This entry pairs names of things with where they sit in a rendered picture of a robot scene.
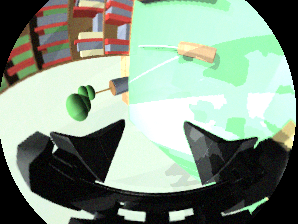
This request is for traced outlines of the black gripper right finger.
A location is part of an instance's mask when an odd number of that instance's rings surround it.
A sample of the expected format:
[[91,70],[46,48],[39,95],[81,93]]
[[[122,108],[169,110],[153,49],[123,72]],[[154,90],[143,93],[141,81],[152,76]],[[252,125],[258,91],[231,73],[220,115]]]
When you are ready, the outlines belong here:
[[254,147],[258,143],[258,137],[249,137],[249,139],[225,140],[221,136],[213,135],[185,120],[184,132],[186,140],[198,171],[198,177],[202,185],[214,183],[214,177],[231,163],[233,157],[238,152],[245,151]]

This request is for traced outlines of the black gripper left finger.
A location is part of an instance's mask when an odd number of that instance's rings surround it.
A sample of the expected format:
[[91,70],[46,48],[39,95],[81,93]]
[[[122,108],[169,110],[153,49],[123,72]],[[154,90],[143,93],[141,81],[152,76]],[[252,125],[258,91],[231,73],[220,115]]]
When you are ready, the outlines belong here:
[[86,136],[72,136],[67,133],[63,135],[60,132],[51,132],[49,136],[57,148],[76,155],[88,171],[97,177],[96,181],[104,183],[117,147],[120,145],[118,143],[124,135],[124,127],[125,120],[120,119]]

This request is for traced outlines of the metal hook tool with tan handle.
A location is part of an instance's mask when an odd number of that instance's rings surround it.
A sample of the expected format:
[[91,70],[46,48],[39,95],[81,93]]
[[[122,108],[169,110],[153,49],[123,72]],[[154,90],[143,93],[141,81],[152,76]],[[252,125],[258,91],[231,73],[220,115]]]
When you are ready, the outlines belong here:
[[194,59],[205,61],[205,63],[212,63],[214,56],[216,56],[217,48],[209,47],[205,44],[188,43],[188,41],[180,41],[178,47],[174,45],[140,45],[140,47],[165,47],[165,48],[177,48],[178,55],[194,57]]

